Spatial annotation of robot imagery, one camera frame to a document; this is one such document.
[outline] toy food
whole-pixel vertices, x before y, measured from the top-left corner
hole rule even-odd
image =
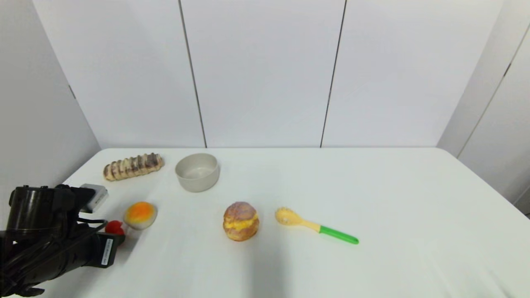
[[[125,232],[121,228],[121,225],[121,221],[109,221],[109,223],[105,226],[105,233],[125,235]]]
[[[144,230],[155,222],[156,214],[155,206],[148,202],[138,202],[125,211],[123,221],[135,230]]]
[[[225,211],[223,228],[234,241],[250,239],[258,231],[260,220],[256,209],[246,202],[235,202]]]
[[[333,236],[335,238],[344,240],[346,242],[350,242],[353,244],[359,244],[359,239],[351,235],[344,234],[337,230],[331,229],[327,226],[323,226],[323,225],[319,225],[316,223],[306,221],[303,218],[301,218],[300,215],[296,214],[294,211],[292,211],[289,208],[281,207],[278,210],[276,210],[276,220],[280,224],[283,224],[283,225],[303,225],[303,226],[306,226],[314,230],[317,233],[327,234],[329,236]]]
[[[113,161],[103,168],[103,177],[109,181],[133,178],[160,170],[164,160],[159,154],[144,154],[119,161]]]

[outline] red fruit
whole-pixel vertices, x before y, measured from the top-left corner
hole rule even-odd
[[[124,235],[121,221],[111,221],[105,226],[105,233]]]

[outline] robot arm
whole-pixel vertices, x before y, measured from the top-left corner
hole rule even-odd
[[[103,201],[103,187],[17,187],[9,200],[6,231],[0,232],[0,296],[37,296],[34,286],[82,266],[107,268],[125,236],[98,232],[105,220],[85,220]],[[88,224],[99,223],[97,227]]]

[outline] white label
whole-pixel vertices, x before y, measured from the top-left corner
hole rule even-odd
[[[105,244],[105,250],[103,251],[103,258],[101,259],[102,265],[107,265],[109,263],[110,250],[112,249],[113,242],[114,240],[107,239],[107,243]]]

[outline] yellow spoon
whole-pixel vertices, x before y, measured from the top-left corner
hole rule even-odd
[[[346,242],[359,244],[359,239],[337,230],[330,229],[329,227],[308,222],[289,208],[282,207],[276,210],[276,220],[283,225],[303,225],[317,233],[327,234]]]

